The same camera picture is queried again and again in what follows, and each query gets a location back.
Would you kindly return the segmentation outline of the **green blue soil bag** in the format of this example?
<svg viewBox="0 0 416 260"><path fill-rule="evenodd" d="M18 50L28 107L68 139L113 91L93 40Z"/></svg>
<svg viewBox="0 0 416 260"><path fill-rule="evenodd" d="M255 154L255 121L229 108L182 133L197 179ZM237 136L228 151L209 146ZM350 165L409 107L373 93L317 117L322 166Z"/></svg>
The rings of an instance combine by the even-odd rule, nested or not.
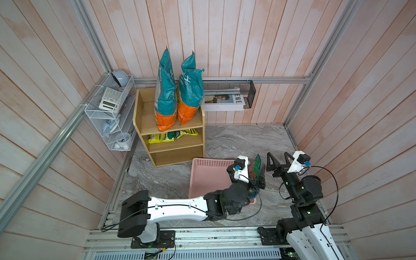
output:
<svg viewBox="0 0 416 260"><path fill-rule="evenodd" d="M260 155L257 155L255 160L249 165L249 193L248 198L250 203L256 202L256 196L258 195L258 190L260 188L257 187L257 176L259 174L265 175L265 164L262 162Z"/></svg>

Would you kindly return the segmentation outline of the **yellow green packet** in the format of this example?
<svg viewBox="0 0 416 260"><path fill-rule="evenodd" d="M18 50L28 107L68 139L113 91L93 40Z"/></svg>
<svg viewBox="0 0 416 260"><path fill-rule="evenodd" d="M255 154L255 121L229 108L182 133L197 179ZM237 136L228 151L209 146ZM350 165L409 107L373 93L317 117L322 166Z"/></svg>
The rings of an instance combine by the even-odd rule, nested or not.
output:
<svg viewBox="0 0 416 260"><path fill-rule="evenodd" d="M175 140L175 135L171 132L152 134L148 139L149 144L167 143Z"/></svg>
<svg viewBox="0 0 416 260"><path fill-rule="evenodd" d="M174 135L175 139L179 139L182 136L185 135L190 135L190 136L198 136L199 133L194 129L186 129L186 130L178 130L178 131L173 131L172 134Z"/></svg>

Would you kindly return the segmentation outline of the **teal orange fertilizer bag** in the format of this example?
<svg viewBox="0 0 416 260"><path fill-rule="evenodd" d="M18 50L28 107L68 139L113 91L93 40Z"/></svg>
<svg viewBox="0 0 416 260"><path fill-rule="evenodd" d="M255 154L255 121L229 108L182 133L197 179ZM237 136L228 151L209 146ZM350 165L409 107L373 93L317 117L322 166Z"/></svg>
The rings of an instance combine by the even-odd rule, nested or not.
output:
<svg viewBox="0 0 416 260"><path fill-rule="evenodd" d="M193 119L204 97L202 73L204 69L196 68L195 52L184 60L179 77L179 101L177 118L183 125Z"/></svg>
<svg viewBox="0 0 416 260"><path fill-rule="evenodd" d="M167 131L175 124L177 115L177 87L168 48L165 49L159 61L154 111L157 128L160 132Z"/></svg>

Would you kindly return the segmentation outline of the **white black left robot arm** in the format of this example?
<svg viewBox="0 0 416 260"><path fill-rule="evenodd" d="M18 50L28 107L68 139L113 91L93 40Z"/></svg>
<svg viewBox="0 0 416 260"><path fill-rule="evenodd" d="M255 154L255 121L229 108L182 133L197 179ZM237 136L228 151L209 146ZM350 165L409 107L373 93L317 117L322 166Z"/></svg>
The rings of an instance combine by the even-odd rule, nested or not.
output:
<svg viewBox="0 0 416 260"><path fill-rule="evenodd" d="M250 204L251 190L259 191L257 183L249 178L248 168L232 168L232 183L225 190L210 192L191 199L162 199L149 196L142 190L122 202L119 238L138 238L142 243L159 239L159 222L174 220L228 221Z"/></svg>

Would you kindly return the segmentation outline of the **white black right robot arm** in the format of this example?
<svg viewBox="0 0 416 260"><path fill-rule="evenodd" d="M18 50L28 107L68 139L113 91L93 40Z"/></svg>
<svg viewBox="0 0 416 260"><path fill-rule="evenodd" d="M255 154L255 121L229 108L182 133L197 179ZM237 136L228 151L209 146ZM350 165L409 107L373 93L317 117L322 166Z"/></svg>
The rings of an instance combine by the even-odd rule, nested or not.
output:
<svg viewBox="0 0 416 260"><path fill-rule="evenodd" d="M306 172L314 165L303 151L284 154L285 164L272 155L266 155L266 171L279 177L291 200L291 218L281 219L274 231L280 243L288 243L302 260L343 260L344 257L333 240L325 217L317 202L323 198L322 181Z"/></svg>

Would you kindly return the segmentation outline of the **wooden shelf unit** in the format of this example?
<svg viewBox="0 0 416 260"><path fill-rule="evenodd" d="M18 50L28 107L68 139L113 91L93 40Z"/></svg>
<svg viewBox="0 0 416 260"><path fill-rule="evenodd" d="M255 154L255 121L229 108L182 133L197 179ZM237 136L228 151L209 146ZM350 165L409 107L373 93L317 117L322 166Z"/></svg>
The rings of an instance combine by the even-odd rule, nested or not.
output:
<svg viewBox="0 0 416 260"><path fill-rule="evenodd" d="M155 167L192 161L194 158L205 157L205 111L200 106L192 120L181 125L179 121L169 129L180 131L195 129L197 136L185 135L178 140L150 144L153 134L160 134L154 114L154 88L143 88L136 91L133 125Z"/></svg>

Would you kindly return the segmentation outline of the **pink plastic basket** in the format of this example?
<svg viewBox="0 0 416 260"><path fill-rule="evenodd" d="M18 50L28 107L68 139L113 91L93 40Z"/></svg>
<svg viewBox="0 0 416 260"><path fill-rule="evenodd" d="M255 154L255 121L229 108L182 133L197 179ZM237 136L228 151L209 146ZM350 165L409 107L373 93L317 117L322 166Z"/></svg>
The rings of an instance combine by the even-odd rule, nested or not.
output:
<svg viewBox="0 0 416 260"><path fill-rule="evenodd" d="M249 192L245 189L242 192L227 192L227 188L231 185L231 179L226 169L234 164L235 160L193 159L188 197L196 198L205 196L210 192L223 190L226 199L235 203L249 203Z"/></svg>

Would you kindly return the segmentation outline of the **white magazine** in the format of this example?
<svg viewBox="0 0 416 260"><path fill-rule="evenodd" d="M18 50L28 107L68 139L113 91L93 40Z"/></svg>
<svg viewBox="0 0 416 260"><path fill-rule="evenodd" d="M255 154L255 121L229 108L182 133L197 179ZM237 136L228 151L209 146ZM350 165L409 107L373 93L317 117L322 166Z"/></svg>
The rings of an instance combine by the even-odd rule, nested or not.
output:
<svg viewBox="0 0 416 260"><path fill-rule="evenodd" d="M206 112L243 111L245 100L238 87L207 90L204 91L203 107Z"/></svg>

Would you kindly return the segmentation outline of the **pale blue cloth item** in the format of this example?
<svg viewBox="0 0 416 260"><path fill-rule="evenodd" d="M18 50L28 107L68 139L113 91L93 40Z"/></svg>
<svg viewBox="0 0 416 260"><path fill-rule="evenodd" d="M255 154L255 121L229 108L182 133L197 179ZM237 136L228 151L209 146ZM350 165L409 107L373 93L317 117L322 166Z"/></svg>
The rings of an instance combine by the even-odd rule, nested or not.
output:
<svg viewBox="0 0 416 260"><path fill-rule="evenodd" d="M115 132L120 131L120 118L117 117L115 119L107 119L102 127L102 135L106 138L109 138L109 136Z"/></svg>

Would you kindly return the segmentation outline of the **white calculator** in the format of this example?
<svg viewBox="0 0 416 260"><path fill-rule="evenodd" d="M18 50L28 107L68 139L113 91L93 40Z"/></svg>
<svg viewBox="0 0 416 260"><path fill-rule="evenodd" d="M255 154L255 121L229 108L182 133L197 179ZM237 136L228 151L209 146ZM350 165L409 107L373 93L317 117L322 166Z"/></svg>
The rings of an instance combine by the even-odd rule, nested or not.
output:
<svg viewBox="0 0 416 260"><path fill-rule="evenodd" d="M120 110L122 92L107 87L102 95L99 108L103 111L118 113Z"/></svg>

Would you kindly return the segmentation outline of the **grey blue bowl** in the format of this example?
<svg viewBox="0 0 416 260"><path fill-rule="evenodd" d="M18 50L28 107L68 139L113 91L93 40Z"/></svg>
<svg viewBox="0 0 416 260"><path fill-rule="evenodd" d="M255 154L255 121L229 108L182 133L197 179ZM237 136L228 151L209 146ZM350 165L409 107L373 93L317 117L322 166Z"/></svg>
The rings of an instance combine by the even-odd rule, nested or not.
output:
<svg viewBox="0 0 416 260"><path fill-rule="evenodd" d="M129 77L123 70L114 70L111 76L120 88L125 88L129 82Z"/></svg>

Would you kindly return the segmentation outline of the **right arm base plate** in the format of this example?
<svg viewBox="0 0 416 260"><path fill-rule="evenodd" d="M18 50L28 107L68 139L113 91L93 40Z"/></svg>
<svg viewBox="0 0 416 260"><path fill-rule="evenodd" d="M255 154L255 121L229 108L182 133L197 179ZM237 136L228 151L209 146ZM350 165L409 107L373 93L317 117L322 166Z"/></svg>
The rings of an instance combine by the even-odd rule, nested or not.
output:
<svg viewBox="0 0 416 260"><path fill-rule="evenodd" d="M277 227L258 227L257 233L260 235L262 245L285 245L288 244L287 235L291 233L280 225Z"/></svg>

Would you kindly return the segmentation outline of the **dark wall magazine holder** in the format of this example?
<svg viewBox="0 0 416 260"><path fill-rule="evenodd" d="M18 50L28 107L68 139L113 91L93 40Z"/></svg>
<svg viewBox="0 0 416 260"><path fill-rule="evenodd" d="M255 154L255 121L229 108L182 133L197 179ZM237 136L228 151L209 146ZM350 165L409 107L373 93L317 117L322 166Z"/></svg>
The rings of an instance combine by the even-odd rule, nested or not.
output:
<svg viewBox="0 0 416 260"><path fill-rule="evenodd" d="M238 87L245 100L245 109L251 108L256 95L252 80L203 80L204 91Z"/></svg>

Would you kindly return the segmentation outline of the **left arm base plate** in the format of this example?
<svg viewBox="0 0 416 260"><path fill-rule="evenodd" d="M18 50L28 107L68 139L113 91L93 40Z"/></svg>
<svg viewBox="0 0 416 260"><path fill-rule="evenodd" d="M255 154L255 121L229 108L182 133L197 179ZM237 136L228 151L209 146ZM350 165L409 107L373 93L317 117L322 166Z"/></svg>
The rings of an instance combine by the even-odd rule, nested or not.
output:
<svg viewBox="0 0 416 260"><path fill-rule="evenodd" d="M133 237L131 249L162 249L175 247L176 232L174 230L158 231L154 242L143 243L139 237Z"/></svg>

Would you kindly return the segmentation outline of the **aluminium front rail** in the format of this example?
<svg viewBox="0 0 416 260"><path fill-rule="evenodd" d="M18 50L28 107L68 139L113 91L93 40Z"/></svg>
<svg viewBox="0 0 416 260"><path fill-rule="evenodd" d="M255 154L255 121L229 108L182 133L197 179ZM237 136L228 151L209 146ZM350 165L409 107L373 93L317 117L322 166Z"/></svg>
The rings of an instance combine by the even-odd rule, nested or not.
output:
<svg viewBox="0 0 416 260"><path fill-rule="evenodd" d="M175 228L174 245L164 252L160 247L133 249L131 238L119 238L115 230L91 231L81 253L82 260L143 260L157 253L159 260L191 259L279 259L291 250L288 244L263 245L257 227Z"/></svg>

